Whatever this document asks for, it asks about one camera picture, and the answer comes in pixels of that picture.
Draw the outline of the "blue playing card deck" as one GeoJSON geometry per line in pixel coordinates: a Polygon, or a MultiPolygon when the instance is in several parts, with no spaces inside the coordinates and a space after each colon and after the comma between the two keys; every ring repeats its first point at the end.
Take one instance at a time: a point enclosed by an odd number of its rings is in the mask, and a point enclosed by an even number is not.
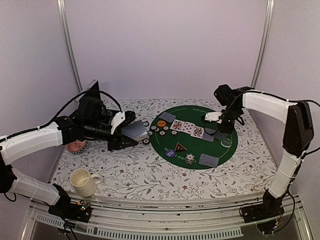
{"type": "Polygon", "coordinates": [[[127,136],[137,142],[149,137],[148,131],[141,120],[123,127],[121,131],[124,136],[127,136]]]}

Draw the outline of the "white dealer button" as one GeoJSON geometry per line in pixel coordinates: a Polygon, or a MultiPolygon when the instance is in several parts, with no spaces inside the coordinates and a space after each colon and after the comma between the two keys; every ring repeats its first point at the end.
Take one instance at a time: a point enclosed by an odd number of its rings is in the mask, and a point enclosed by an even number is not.
{"type": "Polygon", "coordinates": [[[220,141],[220,144],[225,148],[230,148],[232,146],[232,140],[230,138],[225,137],[220,141]]]}

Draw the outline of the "king of hearts card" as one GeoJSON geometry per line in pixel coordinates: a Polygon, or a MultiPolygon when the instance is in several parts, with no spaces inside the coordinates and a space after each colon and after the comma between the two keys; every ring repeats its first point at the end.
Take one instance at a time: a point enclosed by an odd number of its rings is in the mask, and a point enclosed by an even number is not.
{"type": "Polygon", "coordinates": [[[191,133],[192,137],[199,138],[199,139],[201,139],[203,135],[204,135],[204,128],[199,126],[195,126],[193,129],[193,132],[191,133]]]}

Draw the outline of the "eight of diamonds card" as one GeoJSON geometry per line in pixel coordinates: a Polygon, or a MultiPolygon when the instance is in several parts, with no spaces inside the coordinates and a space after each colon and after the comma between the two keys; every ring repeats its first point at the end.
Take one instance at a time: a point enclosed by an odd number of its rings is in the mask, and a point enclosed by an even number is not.
{"type": "Polygon", "coordinates": [[[194,123],[185,121],[181,128],[181,132],[191,135],[195,127],[196,125],[194,123]]]}

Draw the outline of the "orange big blind button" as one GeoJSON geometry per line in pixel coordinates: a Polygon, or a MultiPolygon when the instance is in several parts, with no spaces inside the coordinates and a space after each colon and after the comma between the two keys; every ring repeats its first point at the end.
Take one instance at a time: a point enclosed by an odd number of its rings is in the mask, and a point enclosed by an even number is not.
{"type": "Polygon", "coordinates": [[[166,121],[164,121],[164,120],[159,120],[158,122],[157,122],[157,126],[159,127],[159,128],[163,128],[163,127],[165,127],[167,125],[167,123],[166,123],[166,121]]]}

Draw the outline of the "dealt blue card pile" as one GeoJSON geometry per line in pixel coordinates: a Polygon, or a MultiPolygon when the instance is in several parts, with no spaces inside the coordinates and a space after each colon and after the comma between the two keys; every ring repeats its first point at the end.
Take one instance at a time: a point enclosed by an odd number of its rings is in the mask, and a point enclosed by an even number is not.
{"type": "Polygon", "coordinates": [[[202,153],[200,155],[198,164],[201,166],[216,168],[218,166],[219,160],[220,159],[218,157],[202,153]]]}

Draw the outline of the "queen of spades card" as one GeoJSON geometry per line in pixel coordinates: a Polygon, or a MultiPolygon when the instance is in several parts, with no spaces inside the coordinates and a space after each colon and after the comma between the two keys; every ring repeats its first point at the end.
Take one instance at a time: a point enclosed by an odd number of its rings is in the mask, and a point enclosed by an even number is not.
{"type": "Polygon", "coordinates": [[[172,122],[172,124],[171,124],[171,126],[170,126],[170,129],[171,129],[171,130],[175,130],[175,131],[177,131],[177,132],[180,132],[184,124],[185,124],[184,121],[175,119],[175,120],[172,122]]]}

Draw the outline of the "blue small blind button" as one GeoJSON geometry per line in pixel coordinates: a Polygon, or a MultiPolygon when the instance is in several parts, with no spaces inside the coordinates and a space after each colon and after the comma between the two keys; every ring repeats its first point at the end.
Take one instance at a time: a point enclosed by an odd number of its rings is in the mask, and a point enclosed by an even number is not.
{"type": "Polygon", "coordinates": [[[176,156],[176,152],[173,149],[168,149],[165,152],[165,156],[168,158],[174,158],[176,156]]]}

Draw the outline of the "poker chip stack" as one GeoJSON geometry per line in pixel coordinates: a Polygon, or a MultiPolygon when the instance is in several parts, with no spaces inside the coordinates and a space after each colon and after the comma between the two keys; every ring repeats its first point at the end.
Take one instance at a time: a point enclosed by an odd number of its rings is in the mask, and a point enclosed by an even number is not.
{"type": "Polygon", "coordinates": [[[192,153],[187,153],[185,156],[185,162],[188,165],[192,165],[195,162],[196,157],[192,153]]]}

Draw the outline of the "black triangular marker tag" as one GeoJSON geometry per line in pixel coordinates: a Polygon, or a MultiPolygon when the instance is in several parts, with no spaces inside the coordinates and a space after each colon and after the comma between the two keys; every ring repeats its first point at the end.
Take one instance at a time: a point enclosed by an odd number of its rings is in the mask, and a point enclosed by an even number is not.
{"type": "Polygon", "coordinates": [[[186,147],[184,147],[182,144],[180,144],[179,142],[176,144],[174,151],[177,152],[185,152],[188,149],[186,147]]]}

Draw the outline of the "single blue playing card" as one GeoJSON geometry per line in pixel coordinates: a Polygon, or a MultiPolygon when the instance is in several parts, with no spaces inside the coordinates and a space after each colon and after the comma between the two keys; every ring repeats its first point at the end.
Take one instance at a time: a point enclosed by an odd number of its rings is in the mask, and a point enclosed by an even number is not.
{"type": "Polygon", "coordinates": [[[176,116],[171,113],[168,113],[168,112],[163,112],[159,116],[159,118],[166,121],[166,122],[172,123],[176,119],[176,116]]]}

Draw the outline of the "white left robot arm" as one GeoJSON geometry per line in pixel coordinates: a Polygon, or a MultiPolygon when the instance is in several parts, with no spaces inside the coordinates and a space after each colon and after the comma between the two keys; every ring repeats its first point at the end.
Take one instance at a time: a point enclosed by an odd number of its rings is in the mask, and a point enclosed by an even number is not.
{"type": "Polygon", "coordinates": [[[1,137],[0,192],[42,201],[54,206],[63,217],[70,217],[75,211],[74,205],[62,187],[24,175],[14,170],[12,163],[35,152],[75,141],[105,141],[108,151],[136,146],[136,140],[122,134],[122,128],[135,118],[133,111],[109,110],[101,99],[85,96],[70,116],[57,115],[44,125],[1,137]]]}

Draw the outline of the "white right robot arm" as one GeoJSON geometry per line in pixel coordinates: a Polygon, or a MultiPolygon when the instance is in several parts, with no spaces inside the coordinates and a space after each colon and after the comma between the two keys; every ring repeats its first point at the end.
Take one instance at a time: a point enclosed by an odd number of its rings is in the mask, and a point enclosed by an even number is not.
{"type": "Polygon", "coordinates": [[[267,190],[274,199],[283,197],[301,162],[310,154],[307,149],[314,138],[314,128],[309,100],[284,99],[247,86],[231,89],[227,84],[220,85],[213,95],[225,107],[221,112],[215,112],[213,117],[222,133],[233,132],[235,121],[244,109],[260,112],[285,125],[282,159],[267,190]]]}

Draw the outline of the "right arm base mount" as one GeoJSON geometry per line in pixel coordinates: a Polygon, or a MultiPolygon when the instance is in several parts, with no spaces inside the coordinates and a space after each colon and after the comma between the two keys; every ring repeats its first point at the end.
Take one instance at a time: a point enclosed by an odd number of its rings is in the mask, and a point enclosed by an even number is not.
{"type": "Polygon", "coordinates": [[[239,214],[245,223],[257,222],[267,219],[257,224],[257,229],[263,235],[271,235],[276,232],[281,220],[283,220],[284,208],[282,205],[283,197],[274,198],[266,192],[262,203],[245,203],[239,209],[239,214]]]}

